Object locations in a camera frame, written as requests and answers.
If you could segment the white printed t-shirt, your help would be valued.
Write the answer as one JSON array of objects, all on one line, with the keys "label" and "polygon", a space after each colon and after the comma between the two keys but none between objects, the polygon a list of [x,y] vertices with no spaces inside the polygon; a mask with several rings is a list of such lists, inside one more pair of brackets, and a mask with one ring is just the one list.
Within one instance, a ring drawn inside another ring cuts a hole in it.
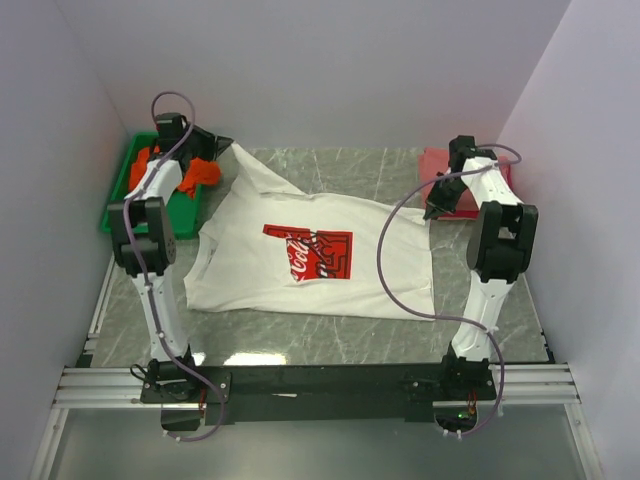
[{"label": "white printed t-shirt", "polygon": [[383,319],[434,313],[420,210],[306,194],[241,146],[232,151],[238,173],[200,229],[184,278],[188,308]]}]

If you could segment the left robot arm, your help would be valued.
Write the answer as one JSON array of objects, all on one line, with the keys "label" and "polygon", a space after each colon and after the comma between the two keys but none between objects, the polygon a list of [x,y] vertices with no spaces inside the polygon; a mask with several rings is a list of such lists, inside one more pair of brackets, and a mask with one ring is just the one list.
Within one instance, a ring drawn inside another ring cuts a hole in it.
[{"label": "left robot arm", "polygon": [[157,137],[137,154],[129,192],[108,205],[107,218],[116,263],[136,287],[149,330],[151,361],[139,369],[143,381],[164,381],[173,399],[186,402],[199,392],[200,378],[173,293],[177,246],[168,203],[175,192],[193,200],[199,187],[217,185],[217,159],[232,140],[180,113],[157,114],[154,123]]}]

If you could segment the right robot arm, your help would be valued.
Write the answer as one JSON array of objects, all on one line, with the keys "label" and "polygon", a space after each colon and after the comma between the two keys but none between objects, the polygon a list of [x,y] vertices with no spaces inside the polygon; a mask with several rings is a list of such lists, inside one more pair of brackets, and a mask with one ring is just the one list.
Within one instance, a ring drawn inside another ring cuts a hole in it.
[{"label": "right robot arm", "polygon": [[489,380],[490,339],[502,305],[530,264],[538,209],[523,203],[504,178],[494,145],[478,146],[460,135],[449,142],[448,170],[438,175],[425,200],[425,218],[456,212],[469,192],[478,207],[466,251],[470,291],[465,321],[451,341],[439,374],[444,395],[460,399]]}]

